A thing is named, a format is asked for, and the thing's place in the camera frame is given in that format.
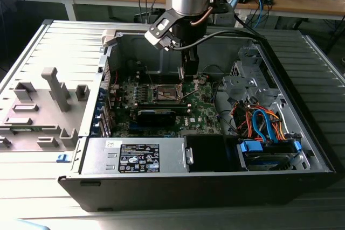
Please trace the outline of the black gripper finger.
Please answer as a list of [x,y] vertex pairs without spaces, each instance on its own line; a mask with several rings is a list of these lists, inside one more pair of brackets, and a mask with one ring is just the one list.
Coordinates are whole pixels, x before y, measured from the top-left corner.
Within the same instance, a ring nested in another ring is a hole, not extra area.
[[197,46],[183,51],[184,80],[191,80],[198,72],[199,56]]

